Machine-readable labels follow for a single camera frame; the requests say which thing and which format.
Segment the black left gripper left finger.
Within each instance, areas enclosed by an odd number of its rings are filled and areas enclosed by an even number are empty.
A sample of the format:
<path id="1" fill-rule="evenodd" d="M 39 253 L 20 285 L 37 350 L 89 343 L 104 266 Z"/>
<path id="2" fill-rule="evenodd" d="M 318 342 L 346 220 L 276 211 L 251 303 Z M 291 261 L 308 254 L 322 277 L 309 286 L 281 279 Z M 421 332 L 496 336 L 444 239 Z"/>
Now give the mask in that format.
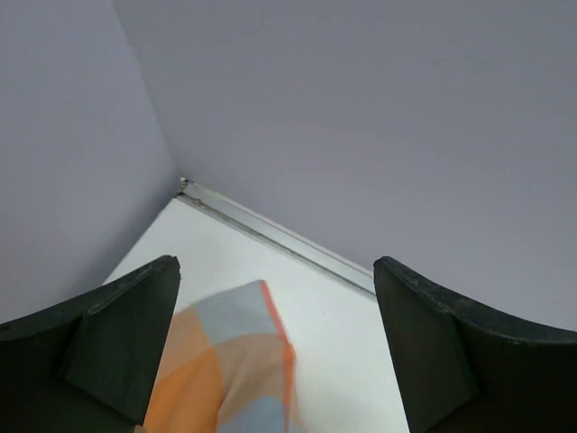
<path id="1" fill-rule="evenodd" d="M 134 432 L 159 371 L 180 285 L 161 256 L 1 326 L 3 432 Z"/>

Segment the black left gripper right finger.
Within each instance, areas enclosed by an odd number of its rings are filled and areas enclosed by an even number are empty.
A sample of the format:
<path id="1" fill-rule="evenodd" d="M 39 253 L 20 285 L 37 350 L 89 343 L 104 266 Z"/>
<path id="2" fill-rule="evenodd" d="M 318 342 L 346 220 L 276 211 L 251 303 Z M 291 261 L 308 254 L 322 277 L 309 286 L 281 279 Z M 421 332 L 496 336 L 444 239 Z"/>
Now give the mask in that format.
<path id="1" fill-rule="evenodd" d="M 509 315 L 384 256 L 374 286 L 412 432 L 574 432 L 576 334 Z"/>

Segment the multicolour checked pillowcase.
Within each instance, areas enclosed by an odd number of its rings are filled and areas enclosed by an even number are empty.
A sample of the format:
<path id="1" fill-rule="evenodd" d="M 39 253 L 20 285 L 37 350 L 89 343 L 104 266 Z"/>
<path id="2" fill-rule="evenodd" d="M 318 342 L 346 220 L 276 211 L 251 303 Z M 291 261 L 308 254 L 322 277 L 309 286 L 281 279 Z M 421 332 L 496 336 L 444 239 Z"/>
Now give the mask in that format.
<path id="1" fill-rule="evenodd" d="M 300 432 L 296 354 L 265 281 L 177 313 L 141 432 Z"/>

